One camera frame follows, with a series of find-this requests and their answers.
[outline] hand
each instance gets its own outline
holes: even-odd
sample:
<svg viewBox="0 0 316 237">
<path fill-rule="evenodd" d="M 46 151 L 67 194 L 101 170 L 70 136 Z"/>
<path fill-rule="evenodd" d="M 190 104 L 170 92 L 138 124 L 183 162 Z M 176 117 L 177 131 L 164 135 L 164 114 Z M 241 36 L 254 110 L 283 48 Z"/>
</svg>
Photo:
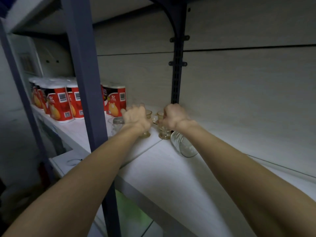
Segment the hand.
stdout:
<svg viewBox="0 0 316 237">
<path fill-rule="evenodd" d="M 125 123 L 124 127 L 136 127 L 140 135 L 150 129 L 152 120 L 147 119 L 144 104 L 140 104 L 139 107 L 132 105 L 132 107 L 127 107 L 126 110 L 122 109 L 121 113 Z"/>
<path fill-rule="evenodd" d="M 185 109 L 179 104 L 169 104 L 164 108 L 162 125 L 172 131 L 180 131 L 185 121 L 190 120 Z"/>
</svg>

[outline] forearm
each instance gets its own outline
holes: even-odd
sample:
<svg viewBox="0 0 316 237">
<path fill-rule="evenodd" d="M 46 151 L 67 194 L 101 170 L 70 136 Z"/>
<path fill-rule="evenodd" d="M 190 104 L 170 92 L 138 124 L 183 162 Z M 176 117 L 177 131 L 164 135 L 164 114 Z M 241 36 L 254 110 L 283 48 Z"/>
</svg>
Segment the forearm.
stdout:
<svg viewBox="0 0 316 237">
<path fill-rule="evenodd" d="M 134 127 L 124 127 L 32 203 L 4 236 L 86 236 L 139 135 Z"/>
<path fill-rule="evenodd" d="M 199 151 L 254 229 L 265 222 L 275 234 L 281 229 L 301 236 L 315 234 L 316 204 L 310 197 L 195 121 L 186 122 L 180 132 Z"/>
</svg>

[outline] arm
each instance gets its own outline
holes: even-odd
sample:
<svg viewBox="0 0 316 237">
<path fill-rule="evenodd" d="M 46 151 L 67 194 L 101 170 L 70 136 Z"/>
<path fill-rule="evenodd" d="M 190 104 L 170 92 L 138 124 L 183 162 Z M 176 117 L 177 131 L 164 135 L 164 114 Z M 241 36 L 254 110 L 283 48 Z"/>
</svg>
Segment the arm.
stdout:
<svg viewBox="0 0 316 237">
<path fill-rule="evenodd" d="M 120 132 L 34 201 L 4 237 L 87 236 L 98 208 L 138 136 L 150 129 L 145 108 L 122 111 Z"/>
<path fill-rule="evenodd" d="M 190 120 L 178 104 L 163 125 L 197 149 L 258 236 L 316 236 L 316 202 L 247 155 Z"/>
</svg>

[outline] barcode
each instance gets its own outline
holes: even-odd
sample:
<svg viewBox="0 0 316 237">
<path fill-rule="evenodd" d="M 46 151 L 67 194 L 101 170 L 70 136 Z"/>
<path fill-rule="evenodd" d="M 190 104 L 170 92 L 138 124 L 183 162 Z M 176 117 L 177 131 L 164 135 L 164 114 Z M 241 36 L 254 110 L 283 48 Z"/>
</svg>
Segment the barcode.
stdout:
<svg viewBox="0 0 316 237">
<path fill-rule="evenodd" d="M 76 100 L 80 100 L 80 94 L 79 94 L 79 92 L 74 92 L 74 94 L 75 94 Z"/>
<path fill-rule="evenodd" d="M 59 98 L 59 102 L 67 101 L 66 93 L 58 93 L 58 98 Z"/>
<path fill-rule="evenodd" d="M 70 115 L 70 112 L 65 112 L 65 117 L 66 118 L 68 118 L 68 117 L 70 117 L 71 115 Z"/>
<path fill-rule="evenodd" d="M 120 101 L 125 101 L 125 92 L 119 94 Z"/>
</svg>

